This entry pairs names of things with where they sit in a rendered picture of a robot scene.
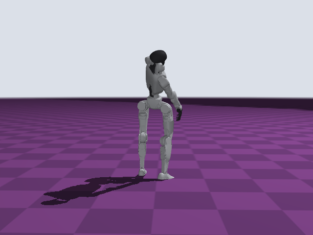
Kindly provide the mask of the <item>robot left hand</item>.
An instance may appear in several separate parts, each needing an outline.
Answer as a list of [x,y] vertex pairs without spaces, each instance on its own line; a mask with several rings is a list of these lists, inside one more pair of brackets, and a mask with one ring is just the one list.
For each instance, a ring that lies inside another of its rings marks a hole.
[[152,95],[151,85],[150,85],[150,87],[149,87],[149,92],[150,92],[150,96],[151,96],[151,97],[154,97],[154,96]]

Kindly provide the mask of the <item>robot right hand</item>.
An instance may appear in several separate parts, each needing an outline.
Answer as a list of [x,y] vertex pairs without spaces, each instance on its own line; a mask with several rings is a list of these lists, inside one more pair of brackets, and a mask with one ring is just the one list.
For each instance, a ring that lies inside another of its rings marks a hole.
[[177,118],[176,121],[179,121],[180,118],[181,118],[181,115],[182,115],[182,110],[180,110],[180,109],[178,108],[178,109],[177,109],[177,112],[178,112],[179,114],[177,115],[178,117],[176,117],[176,118]]

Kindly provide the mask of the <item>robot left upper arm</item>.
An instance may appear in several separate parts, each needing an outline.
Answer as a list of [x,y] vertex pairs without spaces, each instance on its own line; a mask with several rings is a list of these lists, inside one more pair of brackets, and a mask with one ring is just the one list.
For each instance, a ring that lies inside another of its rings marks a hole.
[[[145,62],[146,64],[150,63],[151,65],[153,65],[154,63],[151,61],[150,56],[145,57]],[[158,72],[162,72],[165,70],[165,66],[162,63],[155,63],[156,65],[158,65]]]

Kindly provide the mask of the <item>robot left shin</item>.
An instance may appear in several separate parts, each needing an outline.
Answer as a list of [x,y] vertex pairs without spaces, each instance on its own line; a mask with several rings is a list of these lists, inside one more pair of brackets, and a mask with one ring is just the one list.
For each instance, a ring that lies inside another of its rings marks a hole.
[[146,142],[140,142],[140,134],[138,135],[138,154],[140,158],[140,169],[143,168],[144,170],[144,160],[146,155]]

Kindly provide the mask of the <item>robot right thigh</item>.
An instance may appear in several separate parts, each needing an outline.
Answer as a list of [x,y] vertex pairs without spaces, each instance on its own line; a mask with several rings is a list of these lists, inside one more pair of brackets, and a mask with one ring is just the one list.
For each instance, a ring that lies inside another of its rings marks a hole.
[[173,120],[173,111],[170,104],[166,102],[160,103],[160,110],[163,115],[163,128],[164,136],[160,138],[160,144],[164,146],[164,140],[166,137],[169,137],[172,140],[173,130],[174,130],[174,120]]

